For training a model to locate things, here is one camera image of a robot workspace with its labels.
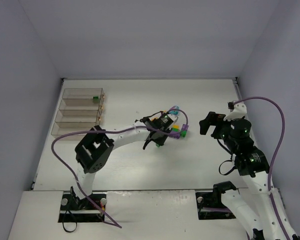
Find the teal oval lego piece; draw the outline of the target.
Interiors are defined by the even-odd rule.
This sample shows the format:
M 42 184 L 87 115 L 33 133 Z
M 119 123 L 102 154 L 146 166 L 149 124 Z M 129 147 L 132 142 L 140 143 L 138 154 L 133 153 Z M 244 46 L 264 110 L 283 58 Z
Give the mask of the teal oval lego piece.
M 178 105 L 174 105 L 169 109 L 168 113 L 171 114 L 171 115 L 174 115 L 174 116 L 178 116 L 179 115 L 179 109 L 180 109 L 180 107 Z

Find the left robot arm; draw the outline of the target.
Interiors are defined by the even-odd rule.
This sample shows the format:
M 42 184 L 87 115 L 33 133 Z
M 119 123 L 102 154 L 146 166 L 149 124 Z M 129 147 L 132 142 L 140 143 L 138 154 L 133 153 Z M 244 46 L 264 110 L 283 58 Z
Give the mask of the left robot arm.
M 174 114 L 162 113 L 153 120 L 148 116 L 137 119 L 131 126 L 114 130 L 114 133 L 86 134 L 75 147 L 78 181 L 70 189 L 74 209 L 88 208 L 86 196 L 93 192 L 96 172 L 106 165 L 112 151 L 134 142 L 143 142 L 143 149 L 150 142 L 163 146 L 177 120 Z

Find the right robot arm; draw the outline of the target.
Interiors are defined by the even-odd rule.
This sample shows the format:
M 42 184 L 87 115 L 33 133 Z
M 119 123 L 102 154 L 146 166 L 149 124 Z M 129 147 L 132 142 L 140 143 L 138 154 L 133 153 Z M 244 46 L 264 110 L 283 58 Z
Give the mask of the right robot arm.
M 247 185 L 255 209 L 230 181 L 214 184 L 215 200 L 229 209 L 251 240 L 300 240 L 288 220 L 280 192 L 273 185 L 268 160 L 250 137 L 252 124 L 244 117 L 226 120 L 224 114 L 211 111 L 199 126 L 201 135 L 215 127 L 211 137 L 223 140 L 234 157 L 234 169 Z

